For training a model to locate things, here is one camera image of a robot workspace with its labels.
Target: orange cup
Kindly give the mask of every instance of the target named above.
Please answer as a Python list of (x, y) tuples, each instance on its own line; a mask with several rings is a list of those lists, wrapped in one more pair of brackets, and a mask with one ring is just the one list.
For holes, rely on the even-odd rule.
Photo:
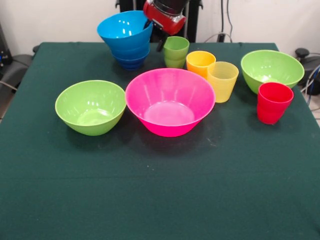
[(208, 75), (208, 67), (216, 62), (216, 57), (207, 51), (193, 51), (186, 56), (186, 68), (205, 79)]

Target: yellow cup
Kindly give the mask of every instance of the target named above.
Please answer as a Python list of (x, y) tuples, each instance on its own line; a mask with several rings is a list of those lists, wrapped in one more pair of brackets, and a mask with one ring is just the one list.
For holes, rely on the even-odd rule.
[(207, 79), (208, 67), (216, 62), (216, 57), (207, 51), (193, 51), (186, 56), (186, 68)]
[(239, 75), (238, 68), (232, 63), (217, 61), (208, 67), (207, 80), (213, 87), (215, 102), (224, 103), (229, 100)]

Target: plastic bowl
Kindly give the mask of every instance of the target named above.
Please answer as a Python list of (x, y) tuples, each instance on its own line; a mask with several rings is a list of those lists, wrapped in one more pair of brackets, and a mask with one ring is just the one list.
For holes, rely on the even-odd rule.
[(111, 50), (131, 50), (149, 42), (153, 24), (144, 29), (147, 17), (133, 10), (115, 14), (97, 27), (97, 32)]
[(104, 80), (88, 80), (65, 89), (55, 101), (55, 112), (73, 130), (88, 136), (107, 133), (126, 108), (125, 91)]
[(138, 48), (130, 50), (112, 49), (112, 55), (120, 59), (139, 59), (144, 57), (150, 51), (150, 43), (146, 42)]
[(186, 134), (215, 105), (215, 92), (201, 76), (178, 68), (140, 74), (125, 90), (130, 111), (152, 133), (163, 137)]
[(261, 84), (278, 82), (293, 88), (305, 75), (304, 67), (294, 57), (279, 51), (257, 50), (241, 60), (246, 84), (258, 93)]
[(116, 56), (113, 56), (113, 57), (124, 69), (132, 71), (140, 68), (144, 64), (146, 57), (149, 55), (149, 52), (150, 51), (148, 51), (145, 56), (137, 59), (122, 59)]

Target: blue bowl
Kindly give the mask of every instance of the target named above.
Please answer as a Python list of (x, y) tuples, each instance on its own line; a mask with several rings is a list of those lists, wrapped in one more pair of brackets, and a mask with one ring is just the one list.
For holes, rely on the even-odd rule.
[(113, 57), (121, 65), (121, 67), (123, 67), (126, 70), (133, 71), (133, 70), (139, 69), (143, 65), (145, 59), (149, 55), (149, 52), (150, 52), (150, 50), (147, 52), (147, 54), (145, 56), (137, 58), (137, 59), (122, 59), (122, 58), (118, 58), (116, 56), (113, 56)]
[(118, 50), (112, 49), (112, 55), (119, 59), (139, 59), (147, 55), (150, 51), (150, 43), (146, 42), (140, 47), (130, 49), (130, 50)]
[(144, 29), (147, 17), (143, 11), (115, 14), (97, 27), (97, 32), (111, 50), (131, 50), (150, 41), (153, 25)]

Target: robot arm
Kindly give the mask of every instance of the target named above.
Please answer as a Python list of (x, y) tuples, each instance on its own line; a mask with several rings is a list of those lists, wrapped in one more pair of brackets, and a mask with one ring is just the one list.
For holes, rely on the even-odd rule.
[(158, 52), (161, 51), (168, 36), (177, 34), (186, 22), (182, 11), (188, 0), (146, 0), (143, 12), (148, 18), (145, 28), (153, 23), (165, 33), (164, 39), (158, 45)]

